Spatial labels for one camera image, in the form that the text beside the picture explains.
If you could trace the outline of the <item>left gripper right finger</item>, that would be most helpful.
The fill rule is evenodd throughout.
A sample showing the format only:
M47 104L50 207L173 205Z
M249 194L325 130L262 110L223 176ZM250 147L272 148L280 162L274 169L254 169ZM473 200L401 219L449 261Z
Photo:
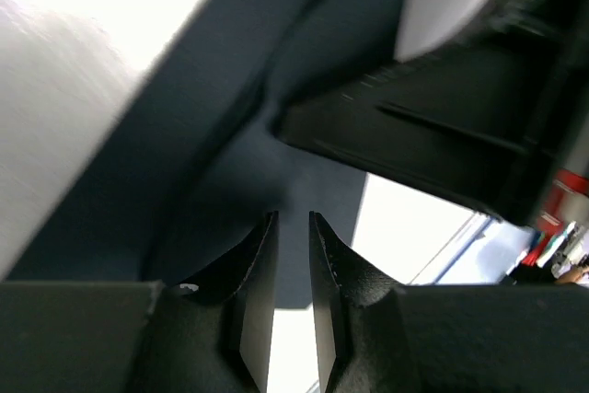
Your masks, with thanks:
M325 392L584 392L588 293L567 285L404 285L309 216Z

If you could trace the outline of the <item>dark navy paper napkin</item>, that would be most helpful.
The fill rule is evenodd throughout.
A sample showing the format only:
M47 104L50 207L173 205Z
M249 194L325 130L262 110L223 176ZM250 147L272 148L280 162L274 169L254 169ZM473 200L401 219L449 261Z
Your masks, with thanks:
M11 280L174 285L280 216L275 305L310 305L307 214L351 237L365 174L275 138L278 113L393 53L403 0L208 0Z

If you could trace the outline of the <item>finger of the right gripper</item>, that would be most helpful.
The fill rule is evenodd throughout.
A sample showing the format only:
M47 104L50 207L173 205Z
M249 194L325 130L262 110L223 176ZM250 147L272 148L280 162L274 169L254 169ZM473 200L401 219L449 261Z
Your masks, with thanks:
M529 225L588 113L588 0L488 0L454 38L281 112L284 143Z

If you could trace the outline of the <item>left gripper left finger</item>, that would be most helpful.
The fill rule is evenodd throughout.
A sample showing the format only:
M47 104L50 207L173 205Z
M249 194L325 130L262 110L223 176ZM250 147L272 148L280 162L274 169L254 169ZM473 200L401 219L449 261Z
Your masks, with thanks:
M279 215L179 285L1 286L5 392L263 392Z

